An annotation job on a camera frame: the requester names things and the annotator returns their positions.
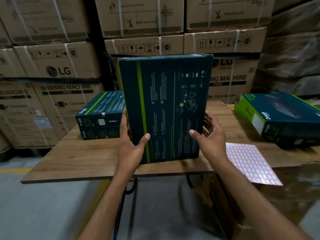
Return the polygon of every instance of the forearm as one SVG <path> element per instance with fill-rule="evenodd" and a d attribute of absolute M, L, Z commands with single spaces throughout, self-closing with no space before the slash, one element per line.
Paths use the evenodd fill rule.
<path fill-rule="evenodd" d="M 234 165 L 220 165 L 226 184 L 260 239 L 311 239 L 274 207 Z"/>
<path fill-rule="evenodd" d="M 111 238 L 122 194 L 128 181 L 129 179 L 118 174 L 113 177 L 79 240 Z"/>

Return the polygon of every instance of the wooden tabletop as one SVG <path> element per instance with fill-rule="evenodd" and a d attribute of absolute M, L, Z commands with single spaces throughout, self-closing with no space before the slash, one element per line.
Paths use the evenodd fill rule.
<path fill-rule="evenodd" d="M 265 142 L 255 128 L 234 114 L 221 101 L 208 101 L 207 110 L 218 117 L 230 143 L 254 144 L 271 167 L 298 166 L 300 163 L 273 143 Z M 82 140 L 75 126 L 34 168 L 22 183 L 107 179 L 114 175 L 118 138 Z M 200 156 L 139 166 L 134 177 L 151 177 L 212 172 Z"/>

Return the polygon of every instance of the person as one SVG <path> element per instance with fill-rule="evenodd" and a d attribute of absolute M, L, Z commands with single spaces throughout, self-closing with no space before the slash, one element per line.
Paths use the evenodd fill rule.
<path fill-rule="evenodd" d="M 194 130 L 189 131 L 190 136 L 199 143 L 204 157 L 224 181 L 257 237 L 272 240 L 311 239 L 281 214 L 228 159 L 226 138 L 218 119 L 206 111 L 203 124 L 206 128 L 202 132 L 204 136 Z M 150 134 L 146 133 L 137 146 L 132 144 L 124 111 L 114 177 L 80 235 L 80 240 L 111 238 L 122 194 L 142 160 L 149 139 Z"/>

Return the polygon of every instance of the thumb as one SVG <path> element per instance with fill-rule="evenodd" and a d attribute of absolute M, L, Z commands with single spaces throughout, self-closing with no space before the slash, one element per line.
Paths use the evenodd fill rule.
<path fill-rule="evenodd" d="M 146 133 L 139 141 L 139 144 L 137 145 L 138 148 L 141 148 L 144 150 L 145 145 L 148 143 L 150 140 L 150 134 Z"/>
<path fill-rule="evenodd" d="M 200 135 L 198 132 L 196 132 L 195 130 L 191 129 L 189 130 L 189 134 L 190 136 L 195 139 L 198 143 L 200 142 L 200 140 L 203 138 L 202 135 Z"/>

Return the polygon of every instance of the table leg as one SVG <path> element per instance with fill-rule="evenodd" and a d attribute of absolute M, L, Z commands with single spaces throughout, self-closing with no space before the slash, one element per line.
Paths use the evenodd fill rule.
<path fill-rule="evenodd" d="M 121 199 L 121 202 L 120 202 L 120 206 L 119 206 L 119 209 L 118 209 L 118 213 L 117 213 L 117 216 L 115 218 L 114 230 L 113 230 L 113 240 L 117 240 L 119 226 L 120 226 L 120 220 L 121 220 L 121 214 L 122 214 L 122 209 L 123 209 L 123 204 L 125 202 L 125 196 L 133 193 L 134 190 L 136 189 L 136 186 L 137 186 L 137 178 L 134 179 L 131 189 L 130 190 L 126 189 L 123 192 L 122 199 Z"/>
<path fill-rule="evenodd" d="M 193 189 L 194 186 L 193 186 L 193 184 L 192 184 L 192 182 L 191 182 L 191 180 L 190 180 L 190 176 L 189 176 L 189 175 L 186 175 L 186 181 L 187 181 L 190 189 Z M 217 224 L 218 224 L 218 227 L 219 227 L 219 229 L 220 229 L 220 232 L 221 232 L 221 234 L 222 234 L 223 239 L 227 239 L 226 232 L 225 232 L 225 230 L 223 229 L 223 226 L 222 226 L 222 224 L 221 224 L 221 220 L 220 220 L 219 217 L 218 217 L 218 210 L 216 209 L 216 206 L 215 206 L 215 204 L 214 204 L 214 202 L 215 202 L 214 196 L 210 194 L 210 198 L 211 198 L 211 200 L 212 200 L 212 202 L 213 202 L 213 205 L 212 205 L 212 208 L 211 208 L 211 209 L 212 209 L 212 211 L 213 211 L 214 218 L 216 219 L 216 222 L 217 222 Z"/>

